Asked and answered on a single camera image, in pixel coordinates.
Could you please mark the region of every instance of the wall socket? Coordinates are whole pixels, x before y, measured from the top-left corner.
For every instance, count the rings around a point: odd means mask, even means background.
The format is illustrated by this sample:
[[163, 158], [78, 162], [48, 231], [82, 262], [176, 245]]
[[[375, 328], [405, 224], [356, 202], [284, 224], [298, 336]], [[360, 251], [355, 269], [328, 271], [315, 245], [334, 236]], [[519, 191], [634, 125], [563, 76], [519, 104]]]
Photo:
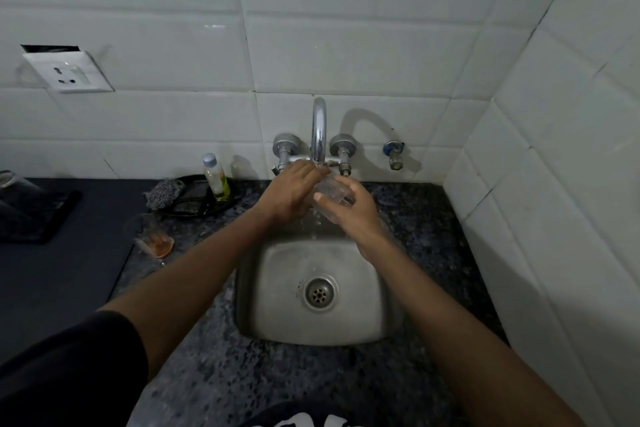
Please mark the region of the wall socket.
[[60, 93], [114, 91], [85, 51], [22, 55], [49, 86]]

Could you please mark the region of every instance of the sink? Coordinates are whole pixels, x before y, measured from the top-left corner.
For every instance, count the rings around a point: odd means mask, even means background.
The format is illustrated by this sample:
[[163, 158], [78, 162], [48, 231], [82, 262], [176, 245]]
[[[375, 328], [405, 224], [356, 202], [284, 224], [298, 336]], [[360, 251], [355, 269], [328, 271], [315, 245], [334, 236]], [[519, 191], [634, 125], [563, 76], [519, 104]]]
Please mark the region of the sink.
[[247, 253], [236, 272], [235, 306], [245, 336], [316, 346], [377, 341], [404, 317], [356, 244], [315, 212]]

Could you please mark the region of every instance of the black granite countertop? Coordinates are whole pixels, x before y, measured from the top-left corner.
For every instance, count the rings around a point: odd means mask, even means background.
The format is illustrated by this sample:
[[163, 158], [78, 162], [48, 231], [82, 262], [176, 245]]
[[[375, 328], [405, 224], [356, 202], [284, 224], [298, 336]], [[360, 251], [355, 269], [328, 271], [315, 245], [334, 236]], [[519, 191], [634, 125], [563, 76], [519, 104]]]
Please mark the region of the black granite countertop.
[[[267, 181], [239, 183], [238, 202], [219, 216], [165, 219], [173, 260], [249, 209]], [[463, 306], [504, 339], [499, 319], [442, 187], [369, 183], [409, 256]], [[134, 249], [115, 294], [160, 263]], [[233, 280], [143, 391], [130, 426], [236, 426], [293, 399], [337, 404], [365, 425], [468, 425], [408, 321], [373, 344], [326, 348], [241, 336], [233, 319]]]

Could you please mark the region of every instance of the drain strainer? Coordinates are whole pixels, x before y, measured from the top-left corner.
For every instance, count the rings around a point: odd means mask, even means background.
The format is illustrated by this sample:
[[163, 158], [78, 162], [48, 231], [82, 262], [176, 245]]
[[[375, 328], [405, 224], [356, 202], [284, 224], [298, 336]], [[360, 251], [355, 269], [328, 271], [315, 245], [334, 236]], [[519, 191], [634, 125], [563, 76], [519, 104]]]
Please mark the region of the drain strainer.
[[324, 309], [333, 301], [335, 290], [333, 284], [326, 278], [314, 278], [307, 284], [305, 297], [311, 307]]

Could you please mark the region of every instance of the forearm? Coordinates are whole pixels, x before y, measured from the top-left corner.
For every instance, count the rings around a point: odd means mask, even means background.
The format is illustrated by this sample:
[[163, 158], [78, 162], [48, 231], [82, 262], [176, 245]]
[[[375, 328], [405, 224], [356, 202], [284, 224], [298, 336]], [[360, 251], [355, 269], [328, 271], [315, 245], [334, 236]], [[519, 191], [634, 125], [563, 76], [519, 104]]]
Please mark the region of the forearm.
[[237, 261], [270, 224], [266, 214], [252, 208], [102, 307], [120, 312], [138, 330], [147, 352], [149, 379], [211, 306]]
[[385, 241], [371, 247], [372, 264], [474, 425], [583, 426], [533, 370], [401, 250]]

